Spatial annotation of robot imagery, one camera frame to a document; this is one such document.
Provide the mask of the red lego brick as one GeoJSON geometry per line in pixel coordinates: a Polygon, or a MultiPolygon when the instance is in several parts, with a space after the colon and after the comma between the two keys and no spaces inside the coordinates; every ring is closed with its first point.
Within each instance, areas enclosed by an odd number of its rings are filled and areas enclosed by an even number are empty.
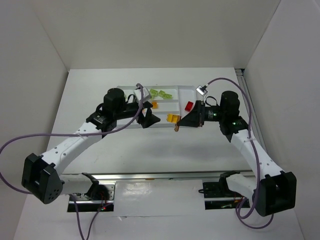
{"type": "Polygon", "coordinates": [[[186,106],[185,106],[185,108],[184,108],[184,110],[186,112],[190,112],[193,109],[193,107],[194,107],[194,103],[192,101],[188,101],[186,106]]]}

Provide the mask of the yellow lego brick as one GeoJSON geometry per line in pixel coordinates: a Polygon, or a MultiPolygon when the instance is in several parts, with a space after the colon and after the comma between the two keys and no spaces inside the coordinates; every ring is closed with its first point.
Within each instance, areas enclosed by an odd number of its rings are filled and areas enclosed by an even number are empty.
{"type": "Polygon", "coordinates": [[[172,113],[168,113],[166,117],[167,122],[173,123],[173,124],[177,124],[180,121],[180,119],[181,119],[180,115],[172,114],[172,113]]]}

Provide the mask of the brown 2x2 lego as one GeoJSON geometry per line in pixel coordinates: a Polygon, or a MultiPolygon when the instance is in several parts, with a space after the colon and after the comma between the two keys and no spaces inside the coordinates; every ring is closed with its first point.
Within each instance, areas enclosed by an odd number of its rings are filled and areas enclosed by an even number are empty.
{"type": "Polygon", "coordinates": [[[178,132],[178,131],[179,131],[179,128],[180,128],[180,126],[176,123],[175,126],[174,126],[174,131],[175,131],[175,132],[178,132]]]}

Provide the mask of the pale green lego end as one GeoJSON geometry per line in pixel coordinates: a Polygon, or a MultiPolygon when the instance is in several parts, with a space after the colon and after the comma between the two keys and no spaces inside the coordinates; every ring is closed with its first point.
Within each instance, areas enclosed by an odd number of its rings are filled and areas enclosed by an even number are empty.
{"type": "Polygon", "coordinates": [[[152,99],[156,98],[159,94],[159,92],[155,89],[150,89],[149,93],[150,93],[152,99]]]}

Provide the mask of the pale green sloped lego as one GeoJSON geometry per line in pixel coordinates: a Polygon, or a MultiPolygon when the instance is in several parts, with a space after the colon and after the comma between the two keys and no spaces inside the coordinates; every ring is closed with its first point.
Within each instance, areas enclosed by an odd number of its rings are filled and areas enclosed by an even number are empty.
{"type": "Polygon", "coordinates": [[[172,99],[173,99],[173,96],[172,96],[171,94],[164,93],[164,94],[162,95],[162,98],[163,98],[164,100],[172,100],[172,99]]]}

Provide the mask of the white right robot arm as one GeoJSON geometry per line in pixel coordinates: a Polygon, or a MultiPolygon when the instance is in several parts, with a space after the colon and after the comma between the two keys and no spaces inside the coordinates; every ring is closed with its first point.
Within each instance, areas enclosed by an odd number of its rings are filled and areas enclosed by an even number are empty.
{"type": "Polygon", "coordinates": [[[218,105],[196,101],[193,109],[177,122],[179,127],[198,128],[205,122],[218,122],[221,133],[241,153],[253,171],[250,181],[237,171],[221,174],[219,183],[227,192],[237,192],[252,201],[257,213],[269,216],[295,207],[297,178],[285,172],[266,153],[240,116],[240,100],[234,91],[225,91],[218,105]]]}

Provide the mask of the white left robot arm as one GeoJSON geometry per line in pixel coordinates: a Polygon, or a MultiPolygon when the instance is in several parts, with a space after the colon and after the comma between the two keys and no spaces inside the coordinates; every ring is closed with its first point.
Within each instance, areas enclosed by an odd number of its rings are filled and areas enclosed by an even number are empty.
{"type": "Polygon", "coordinates": [[[129,102],[120,88],[107,91],[95,111],[78,130],[56,147],[40,155],[26,157],[22,173],[22,186],[44,204],[52,203],[60,195],[85,195],[88,199],[107,197],[108,189],[89,173],[67,174],[64,170],[81,153],[102,140],[106,135],[119,132],[117,121],[129,119],[142,128],[160,121],[153,115],[150,91],[138,86],[129,102]]]}

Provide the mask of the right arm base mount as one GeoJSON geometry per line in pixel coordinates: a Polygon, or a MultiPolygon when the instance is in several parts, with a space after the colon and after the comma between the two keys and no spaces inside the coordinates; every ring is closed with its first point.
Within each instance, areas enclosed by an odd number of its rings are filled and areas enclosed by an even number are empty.
{"type": "Polygon", "coordinates": [[[198,192],[204,197],[205,210],[235,209],[244,199],[237,192],[224,192],[218,182],[203,182],[198,192]]]}

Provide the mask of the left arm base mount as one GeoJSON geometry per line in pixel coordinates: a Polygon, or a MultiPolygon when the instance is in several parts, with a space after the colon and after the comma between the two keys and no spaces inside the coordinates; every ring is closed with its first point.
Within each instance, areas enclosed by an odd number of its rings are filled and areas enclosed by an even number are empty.
{"type": "Polygon", "coordinates": [[[67,212],[75,213],[76,207],[74,200],[77,204],[80,213],[93,213],[101,208],[101,212],[114,211],[114,198],[116,191],[116,183],[112,181],[102,182],[98,190],[93,196],[87,194],[74,193],[69,197],[67,212]]]}

